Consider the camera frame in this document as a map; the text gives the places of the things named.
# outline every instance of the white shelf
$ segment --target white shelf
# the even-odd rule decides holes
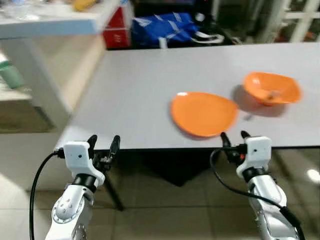
[[[20,100],[31,100],[31,96],[21,91],[10,89],[7,84],[0,78],[0,103]]]
[[[57,86],[62,100],[73,111],[105,53],[102,36],[42,36],[32,40],[52,84]]]
[[[120,0],[102,0],[85,12],[76,12],[69,4],[48,3],[36,10],[40,19],[34,21],[19,21],[0,14],[0,39],[98,34],[119,5]]]

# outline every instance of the orange plate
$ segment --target orange plate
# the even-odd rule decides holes
[[[244,89],[266,105],[290,104],[301,98],[293,78],[267,72],[251,72],[244,79]]]
[[[205,92],[179,92],[171,103],[175,123],[189,134],[211,137],[227,130],[237,116],[237,105]]]

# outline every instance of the tiled floor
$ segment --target tiled floor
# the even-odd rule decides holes
[[[320,150],[278,150],[270,170],[287,195],[288,205],[302,222],[306,239],[320,239],[320,186],[306,172],[318,169]],[[221,157],[217,168],[230,185],[246,190],[235,168]],[[149,171],[139,159],[121,166],[118,193],[126,206],[112,209],[108,194],[95,194],[90,240],[258,240],[254,213],[246,197],[229,192],[206,170],[183,187],[176,187]],[[28,194],[6,179],[8,197],[0,198],[0,236],[27,240]],[[35,237],[44,239],[51,207],[59,191],[36,193]]]

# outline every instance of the bowl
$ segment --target bowl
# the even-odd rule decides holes
[[[268,72],[251,72],[243,86],[259,103],[267,106],[296,103],[302,95],[293,78]]]

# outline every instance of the table leg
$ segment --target table leg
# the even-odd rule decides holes
[[[112,185],[111,181],[110,181],[110,178],[108,177],[108,174],[105,173],[105,180],[104,180],[104,187],[105,189],[109,192],[111,198],[112,198],[112,201],[115,205],[115,208],[119,211],[123,211],[124,210],[124,206],[114,188],[114,186]]]

